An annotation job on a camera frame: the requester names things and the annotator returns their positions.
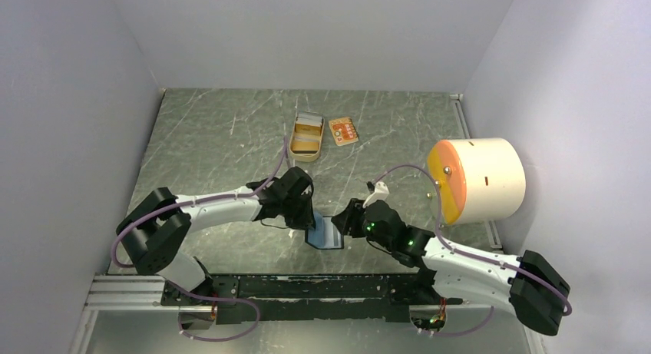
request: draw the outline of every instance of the marble tabletop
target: marble tabletop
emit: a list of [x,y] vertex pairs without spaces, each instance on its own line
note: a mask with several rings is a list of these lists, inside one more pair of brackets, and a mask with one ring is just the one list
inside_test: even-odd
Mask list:
[[[129,210],[157,187],[169,187],[174,194],[201,195],[266,178],[276,166],[283,136],[291,134],[297,110],[318,112],[326,120],[351,117],[359,133],[359,142],[337,147],[326,128],[320,158],[296,163],[314,180],[312,201],[323,215],[342,211],[350,198],[366,197],[365,182],[386,168],[424,165],[436,141],[464,137],[448,94],[168,89]],[[400,169],[385,182],[391,191],[387,201],[405,222],[434,226],[426,177]],[[283,225],[282,219],[269,223]],[[453,241],[491,249],[483,223],[443,231]],[[302,231],[230,223],[188,235],[181,249],[196,256],[211,273],[416,272],[363,239],[346,237],[343,250],[315,250],[303,240]],[[118,256],[128,260],[122,248]],[[113,264],[108,272],[135,273]]]

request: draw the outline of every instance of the gray marble table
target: gray marble table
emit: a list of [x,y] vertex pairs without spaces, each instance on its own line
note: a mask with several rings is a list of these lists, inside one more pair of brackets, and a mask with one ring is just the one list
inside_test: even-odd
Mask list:
[[[144,155],[130,210],[157,187],[199,195],[232,190],[262,180],[273,170],[291,134],[296,110],[349,116],[360,141],[337,147],[329,129],[321,157],[297,163],[312,176],[315,210],[333,215],[352,197],[368,195],[365,182],[403,163],[425,164],[436,141],[462,138],[447,94],[388,91],[298,91],[169,89]],[[389,204],[402,219],[433,227],[426,177],[400,169],[385,179]],[[281,219],[270,223],[283,225]],[[489,250],[484,224],[446,227],[453,241]],[[189,235],[182,250],[211,273],[390,273],[415,272],[364,240],[345,240],[344,250],[315,250],[302,231],[259,223],[231,223]],[[121,260],[128,257],[121,248]],[[135,273],[109,267],[109,273]]]

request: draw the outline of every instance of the white cylinder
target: white cylinder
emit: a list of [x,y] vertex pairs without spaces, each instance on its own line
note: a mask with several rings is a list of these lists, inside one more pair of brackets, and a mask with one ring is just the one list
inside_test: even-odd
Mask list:
[[505,139],[439,141],[428,156],[428,168],[441,184],[447,224],[501,220],[524,199],[524,169]]

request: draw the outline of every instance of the open box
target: open box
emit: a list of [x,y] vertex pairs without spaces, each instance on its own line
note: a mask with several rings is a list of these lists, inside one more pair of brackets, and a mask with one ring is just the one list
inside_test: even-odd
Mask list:
[[289,155],[300,162],[312,162],[321,154],[323,142],[323,115],[313,112],[296,113]]

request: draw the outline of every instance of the black cable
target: black cable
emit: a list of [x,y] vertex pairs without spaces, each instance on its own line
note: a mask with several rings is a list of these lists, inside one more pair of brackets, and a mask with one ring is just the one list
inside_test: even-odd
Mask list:
[[371,244],[371,240],[369,240],[369,239],[366,239],[366,243],[368,243],[368,244],[369,244],[372,248],[374,248],[374,249],[377,249],[377,250],[379,250],[379,251],[381,251],[381,252],[383,252],[383,253],[387,253],[389,256],[391,255],[391,254],[390,254],[389,252],[387,252],[386,250],[384,250],[384,249],[380,249],[380,248],[376,247],[375,245]]
[[289,229],[289,227],[280,227],[280,226],[276,226],[276,225],[269,225],[268,223],[264,223],[262,220],[260,220],[260,224],[263,225],[263,226],[266,226],[266,227],[273,227],[273,228],[280,229],[280,230]]

